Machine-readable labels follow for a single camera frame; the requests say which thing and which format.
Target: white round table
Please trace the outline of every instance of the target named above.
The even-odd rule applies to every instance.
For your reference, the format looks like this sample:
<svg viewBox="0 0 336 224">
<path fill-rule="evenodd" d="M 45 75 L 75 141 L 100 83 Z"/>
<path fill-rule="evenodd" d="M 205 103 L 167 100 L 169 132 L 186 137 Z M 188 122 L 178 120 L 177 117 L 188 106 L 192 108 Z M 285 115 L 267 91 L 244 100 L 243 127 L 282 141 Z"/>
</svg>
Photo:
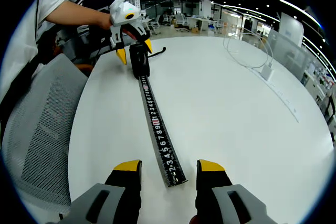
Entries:
<svg viewBox="0 0 336 224">
<path fill-rule="evenodd" d="M 167 188 L 153 150 L 130 59 L 100 57 L 79 101 L 69 149 L 74 201 L 115 166 L 142 161 L 138 223 L 188 223 L 196 214 L 196 161 L 222 165 L 233 182 L 263 201 L 278 223 L 298 223 L 319 198 L 333 168 L 327 124 L 304 86 L 273 62 L 272 82 L 286 93 L 299 122 L 279 97 L 237 64 L 215 37 L 152 41 L 150 83 L 188 182 Z M 258 65 L 266 55 L 238 40 L 235 57 Z"/>
</svg>

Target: chair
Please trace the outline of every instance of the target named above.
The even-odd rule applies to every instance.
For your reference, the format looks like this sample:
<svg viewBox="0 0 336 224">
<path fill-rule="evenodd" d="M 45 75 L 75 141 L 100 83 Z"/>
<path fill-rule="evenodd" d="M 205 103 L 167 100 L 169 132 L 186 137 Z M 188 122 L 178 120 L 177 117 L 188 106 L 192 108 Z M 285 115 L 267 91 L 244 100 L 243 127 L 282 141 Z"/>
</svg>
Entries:
<svg viewBox="0 0 336 224">
<path fill-rule="evenodd" d="M 177 31 L 190 31 L 189 29 L 185 28 L 185 26 L 189 26 L 189 23 L 183 14 L 176 15 L 176 24 L 183 26 L 183 28 L 178 28 Z"/>
<path fill-rule="evenodd" d="M 170 26 L 171 22 L 170 22 L 170 20 L 168 18 L 168 15 L 167 14 L 163 14 L 162 17 L 163 17 L 162 25 L 164 25 L 164 26 Z"/>
<path fill-rule="evenodd" d="M 332 121 L 332 117 L 335 115 L 335 104 L 332 95 L 329 97 L 329 102 L 323 115 L 327 125 L 329 125 Z"/>
<path fill-rule="evenodd" d="M 217 22 L 216 22 L 216 30 L 223 29 L 223 27 L 224 27 L 224 21 L 221 20 L 221 19 L 217 20 Z"/>
<path fill-rule="evenodd" d="M 160 33 L 160 24 L 159 24 L 159 19 L 161 15 L 157 15 L 155 21 L 151 21 L 148 23 L 148 26 L 155 34 Z"/>
<path fill-rule="evenodd" d="M 68 150 L 76 108 L 87 81 L 60 54 L 32 79 L 4 132 L 2 154 L 22 199 L 44 210 L 70 210 Z"/>
</svg>

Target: hand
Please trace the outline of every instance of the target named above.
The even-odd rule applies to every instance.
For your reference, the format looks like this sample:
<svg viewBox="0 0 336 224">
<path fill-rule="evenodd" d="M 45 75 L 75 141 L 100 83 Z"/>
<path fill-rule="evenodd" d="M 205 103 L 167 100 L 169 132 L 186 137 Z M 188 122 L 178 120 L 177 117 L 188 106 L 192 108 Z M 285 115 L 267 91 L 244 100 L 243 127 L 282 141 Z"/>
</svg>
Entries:
<svg viewBox="0 0 336 224">
<path fill-rule="evenodd" d="M 105 30 L 110 29 L 110 26 L 112 26 L 111 16 L 108 13 L 101 13 L 101 18 L 99 20 L 99 26 Z M 130 36 L 132 39 L 137 40 L 129 31 L 123 29 L 123 33 Z"/>
<path fill-rule="evenodd" d="M 105 29 L 108 30 L 112 26 L 112 21 L 111 21 L 111 16 L 109 13 L 101 13 L 101 17 L 99 18 L 98 25 Z"/>
</svg>

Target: white sleeve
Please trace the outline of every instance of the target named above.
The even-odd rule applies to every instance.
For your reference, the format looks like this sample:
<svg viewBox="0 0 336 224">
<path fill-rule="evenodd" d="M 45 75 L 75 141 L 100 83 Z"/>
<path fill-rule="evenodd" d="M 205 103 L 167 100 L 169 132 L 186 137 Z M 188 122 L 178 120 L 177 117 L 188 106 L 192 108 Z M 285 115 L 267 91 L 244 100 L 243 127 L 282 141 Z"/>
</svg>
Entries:
<svg viewBox="0 0 336 224">
<path fill-rule="evenodd" d="M 55 10 L 64 0 L 39 0 L 38 3 L 38 23 L 41 23 L 53 10 Z"/>
</svg>

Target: measuring tape blade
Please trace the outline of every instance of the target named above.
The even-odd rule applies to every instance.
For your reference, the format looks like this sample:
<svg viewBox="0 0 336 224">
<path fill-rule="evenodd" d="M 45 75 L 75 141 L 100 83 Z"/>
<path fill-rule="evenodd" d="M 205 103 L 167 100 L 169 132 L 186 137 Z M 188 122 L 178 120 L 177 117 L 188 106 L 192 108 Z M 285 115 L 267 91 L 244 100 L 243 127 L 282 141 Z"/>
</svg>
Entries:
<svg viewBox="0 0 336 224">
<path fill-rule="evenodd" d="M 165 178 L 168 186 L 182 184 L 187 180 L 162 120 L 147 76 L 139 77 L 139 85 L 145 110 L 147 111 L 147 122 L 150 128 L 154 151 L 162 176 Z"/>
</svg>

